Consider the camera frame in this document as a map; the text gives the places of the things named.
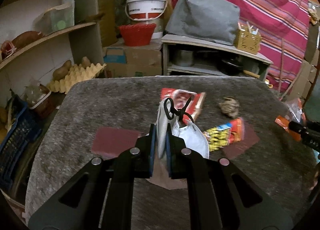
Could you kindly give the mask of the clear orange plastic wrapper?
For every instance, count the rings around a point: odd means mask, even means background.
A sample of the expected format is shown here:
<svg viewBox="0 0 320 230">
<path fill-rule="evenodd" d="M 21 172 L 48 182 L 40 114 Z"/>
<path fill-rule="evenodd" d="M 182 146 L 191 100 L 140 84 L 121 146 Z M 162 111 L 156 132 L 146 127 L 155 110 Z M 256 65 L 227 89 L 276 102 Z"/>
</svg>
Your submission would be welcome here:
<svg viewBox="0 0 320 230">
<path fill-rule="evenodd" d="M 289 129 L 289 122 L 294 121 L 300 125 L 306 125 L 306 116 L 303 111 L 303 104 L 299 98 L 285 101 L 288 110 L 285 117 L 277 116 L 275 123 L 282 127 L 297 142 L 301 141 L 301 136 Z"/>
</svg>

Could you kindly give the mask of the white face mask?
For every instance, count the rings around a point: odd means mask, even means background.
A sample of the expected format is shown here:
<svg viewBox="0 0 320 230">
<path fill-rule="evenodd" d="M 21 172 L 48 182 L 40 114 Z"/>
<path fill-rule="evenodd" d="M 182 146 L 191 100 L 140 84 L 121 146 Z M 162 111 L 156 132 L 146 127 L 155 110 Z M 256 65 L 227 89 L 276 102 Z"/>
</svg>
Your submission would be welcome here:
<svg viewBox="0 0 320 230">
<path fill-rule="evenodd" d="M 187 112 L 193 97 L 178 106 L 172 98 L 166 98 L 159 104 L 156 127 L 156 153 L 153 173 L 148 181 L 167 190 L 184 189 L 187 187 L 186 179 L 171 179 L 169 177 L 169 164 L 173 158 L 170 150 L 167 132 L 184 141 L 186 148 L 196 151 L 203 158 L 209 158 L 209 144 L 201 130 L 195 125 L 193 117 Z"/>
</svg>

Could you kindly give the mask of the right maroon scouring pad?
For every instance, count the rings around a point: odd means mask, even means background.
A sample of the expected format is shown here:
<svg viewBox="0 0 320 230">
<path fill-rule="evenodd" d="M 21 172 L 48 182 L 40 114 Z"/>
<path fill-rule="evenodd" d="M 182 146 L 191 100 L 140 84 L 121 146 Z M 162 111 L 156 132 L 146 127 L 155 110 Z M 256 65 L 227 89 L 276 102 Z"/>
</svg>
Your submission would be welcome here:
<svg viewBox="0 0 320 230">
<path fill-rule="evenodd" d="M 253 127 L 248 123 L 244 122 L 244 138 L 240 142 L 231 143 L 224 147 L 223 153 L 228 159 L 235 159 L 250 149 L 254 144 L 259 142 L 260 138 L 255 133 Z"/>
</svg>

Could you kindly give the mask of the maroon scouring pad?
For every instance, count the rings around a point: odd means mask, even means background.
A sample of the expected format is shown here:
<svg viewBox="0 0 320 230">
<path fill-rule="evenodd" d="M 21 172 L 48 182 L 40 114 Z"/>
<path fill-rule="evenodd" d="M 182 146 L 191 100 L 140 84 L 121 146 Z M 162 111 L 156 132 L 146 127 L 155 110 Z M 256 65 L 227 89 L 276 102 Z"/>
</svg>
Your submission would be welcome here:
<svg viewBox="0 0 320 230">
<path fill-rule="evenodd" d="M 224 147 L 223 153 L 228 159 L 235 159 L 250 149 L 254 144 L 259 142 L 260 138 L 255 133 L 253 127 L 248 123 L 244 122 L 244 138 L 240 142 L 231 143 Z"/>
<path fill-rule="evenodd" d="M 103 158 L 115 158 L 134 147 L 141 136 L 142 133 L 136 130 L 100 127 L 93 140 L 91 152 Z"/>
</svg>

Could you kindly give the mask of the left maroon scouring pad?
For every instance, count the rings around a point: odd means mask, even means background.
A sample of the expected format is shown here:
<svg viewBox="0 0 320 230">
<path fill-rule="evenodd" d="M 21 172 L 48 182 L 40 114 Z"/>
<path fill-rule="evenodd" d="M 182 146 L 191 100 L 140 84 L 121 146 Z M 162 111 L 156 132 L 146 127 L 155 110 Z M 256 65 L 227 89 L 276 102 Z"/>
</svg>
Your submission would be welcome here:
<svg viewBox="0 0 320 230">
<path fill-rule="evenodd" d="M 134 147 L 141 136 L 142 133 L 136 130 L 100 127 L 93 140 L 91 152 L 103 158 L 115 158 Z"/>
</svg>

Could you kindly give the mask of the small brown crumpled paper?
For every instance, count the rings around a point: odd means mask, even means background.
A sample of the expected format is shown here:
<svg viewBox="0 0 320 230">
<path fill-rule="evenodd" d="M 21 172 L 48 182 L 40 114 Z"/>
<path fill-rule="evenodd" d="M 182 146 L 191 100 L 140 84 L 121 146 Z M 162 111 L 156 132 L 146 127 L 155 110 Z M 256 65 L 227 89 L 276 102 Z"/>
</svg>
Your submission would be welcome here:
<svg viewBox="0 0 320 230">
<path fill-rule="evenodd" d="M 239 116 L 240 103 L 233 97 L 224 97 L 223 102 L 219 103 L 221 113 L 236 119 Z"/>
</svg>

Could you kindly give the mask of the red snack bag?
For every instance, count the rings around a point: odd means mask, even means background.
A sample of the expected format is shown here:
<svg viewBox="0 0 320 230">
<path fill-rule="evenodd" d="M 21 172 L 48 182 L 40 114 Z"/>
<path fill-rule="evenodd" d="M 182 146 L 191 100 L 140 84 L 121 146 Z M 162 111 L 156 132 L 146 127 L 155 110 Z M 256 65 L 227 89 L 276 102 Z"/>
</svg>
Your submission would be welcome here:
<svg viewBox="0 0 320 230">
<path fill-rule="evenodd" d="M 161 90 L 161 100 L 167 98 L 172 99 L 173 107 L 171 107 L 171 102 L 167 103 L 170 110 L 175 109 L 177 111 L 184 109 L 185 113 L 182 116 L 181 122 L 185 125 L 189 121 L 195 121 L 202 110 L 202 105 L 206 93 L 196 93 L 188 90 L 174 89 L 174 88 L 162 88 Z"/>
</svg>

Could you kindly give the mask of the blue plastic crate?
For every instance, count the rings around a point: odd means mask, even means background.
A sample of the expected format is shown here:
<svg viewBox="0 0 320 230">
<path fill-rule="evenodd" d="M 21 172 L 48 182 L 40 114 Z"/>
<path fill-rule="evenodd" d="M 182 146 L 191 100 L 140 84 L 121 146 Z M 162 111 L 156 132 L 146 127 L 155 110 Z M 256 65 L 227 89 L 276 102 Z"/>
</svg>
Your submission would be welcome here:
<svg viewBox="0 0 320 230">
<path fill-rule="evenodd" d="M 19 100 L 12 108 L 14 122 L 1 143 L 1 190 L 4 192 L 13 185 L 14 169 L 24 149 L 42 131 L 41 117 L 26 102 Z"/>
</svg>

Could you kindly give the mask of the yellow egg carton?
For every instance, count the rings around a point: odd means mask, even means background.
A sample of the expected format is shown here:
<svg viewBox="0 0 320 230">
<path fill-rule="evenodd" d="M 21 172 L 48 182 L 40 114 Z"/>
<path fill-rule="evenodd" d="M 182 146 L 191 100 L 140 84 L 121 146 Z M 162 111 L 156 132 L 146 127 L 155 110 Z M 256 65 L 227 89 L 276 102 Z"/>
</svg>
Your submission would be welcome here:
<svg viewBox="0 0 320 230">
<path fill-rule="evenodd" d="M 107 64 L 101 65 L 100 63 L 91 64 L 86 68 L 82 65 L 73 65 L 63 79 L 51 80 L 46 87 L 52 92 L 67 94 L 73 85 L 98 77 L 106 66 Z"/>
</svg>

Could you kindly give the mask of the brown potato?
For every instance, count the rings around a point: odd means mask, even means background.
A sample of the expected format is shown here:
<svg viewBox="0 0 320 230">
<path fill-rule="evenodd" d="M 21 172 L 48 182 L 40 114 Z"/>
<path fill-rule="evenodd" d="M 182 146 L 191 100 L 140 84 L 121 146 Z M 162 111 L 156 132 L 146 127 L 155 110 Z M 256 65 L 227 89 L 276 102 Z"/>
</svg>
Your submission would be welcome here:
<svg viewBox="0 0 320 230">
<path fill-rule="evenodd" d="M 58 69 L 54 70 L 53 72 L 53 80 L 54 81 L 59 81 L 63 79 L 71 69 L 72 62 L 71 60 L 67 60 L 61 67 Z"/>
</svg>

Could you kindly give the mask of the pink striped cloth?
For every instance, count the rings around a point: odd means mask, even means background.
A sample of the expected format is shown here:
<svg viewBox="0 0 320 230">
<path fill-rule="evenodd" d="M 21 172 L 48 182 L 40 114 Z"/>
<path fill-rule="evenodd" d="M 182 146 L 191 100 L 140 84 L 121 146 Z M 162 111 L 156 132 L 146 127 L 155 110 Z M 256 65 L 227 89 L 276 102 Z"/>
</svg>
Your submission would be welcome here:
<svg viewBox="0 0 320 230">
<path fill-rule="evenodd" d="M 175 5 L 178 0 L 171 0 Z M 308 0 L 227 0 L 240 8 L 240 23 L 258 28 L 260 53 L 271 65 L 267 78 L 283 92 L 296 78 L 308 34 Z"/>
</svg>

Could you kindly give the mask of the cardboard box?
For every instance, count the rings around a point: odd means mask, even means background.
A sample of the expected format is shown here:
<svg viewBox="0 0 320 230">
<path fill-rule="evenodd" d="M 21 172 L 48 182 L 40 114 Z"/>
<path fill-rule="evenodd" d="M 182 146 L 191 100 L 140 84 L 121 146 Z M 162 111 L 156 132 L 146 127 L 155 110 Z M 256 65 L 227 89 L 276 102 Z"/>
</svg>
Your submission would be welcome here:
<svg viewBox="0 0 320 230">
<path fill-rule="evenodd" d="M 150 44 L 129 47 L 120 39 L 105 48 L 105 73 L 108 78 L 150 77 L 162 75 L 162 42 L 152 39 Z"/>
</svg>

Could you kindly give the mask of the grey fabric cover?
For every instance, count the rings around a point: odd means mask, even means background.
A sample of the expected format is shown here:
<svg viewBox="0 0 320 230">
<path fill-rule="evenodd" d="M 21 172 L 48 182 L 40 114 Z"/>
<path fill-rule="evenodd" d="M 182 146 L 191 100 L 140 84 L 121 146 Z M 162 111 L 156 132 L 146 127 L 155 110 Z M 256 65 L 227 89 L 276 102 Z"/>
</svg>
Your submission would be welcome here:
<svg viewBox="0 0 320 230">
<path fill-rule="evenodd" d="M 166 32 L 233 45 L 238 32 L 240 8 L 227 0 L 178 0 Z"/>
</svg>

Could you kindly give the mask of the red plastic basket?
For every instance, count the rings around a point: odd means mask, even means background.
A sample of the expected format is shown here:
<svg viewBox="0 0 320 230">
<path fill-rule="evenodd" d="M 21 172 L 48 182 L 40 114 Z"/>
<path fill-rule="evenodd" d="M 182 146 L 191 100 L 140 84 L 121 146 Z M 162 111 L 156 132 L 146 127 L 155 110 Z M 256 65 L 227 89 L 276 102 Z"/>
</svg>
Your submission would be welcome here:
<svg viewBox="0 0 320 230">
<path fill-rule="evenodd" d="M 156 24 L 130 24 L 119 26 L 118 29 L 124 40 L 124 44 L 128 47 L 140 47 L 149 45 Z"/>
</svg>

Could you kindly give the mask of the clear plastic container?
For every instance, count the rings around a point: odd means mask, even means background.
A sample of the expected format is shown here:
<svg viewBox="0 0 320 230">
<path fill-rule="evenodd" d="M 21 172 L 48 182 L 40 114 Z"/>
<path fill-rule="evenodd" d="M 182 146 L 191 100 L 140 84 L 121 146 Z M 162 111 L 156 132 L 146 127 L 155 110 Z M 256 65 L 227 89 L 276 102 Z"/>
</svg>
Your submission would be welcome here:
<svg viewBox="0 0 320 230">
<path fill-rule="evenodd" d="M 44 35 L 74 26 L 74 9 L 71 3 L 49 8 L 33 21 L 33 29 Z"/>
</svg>

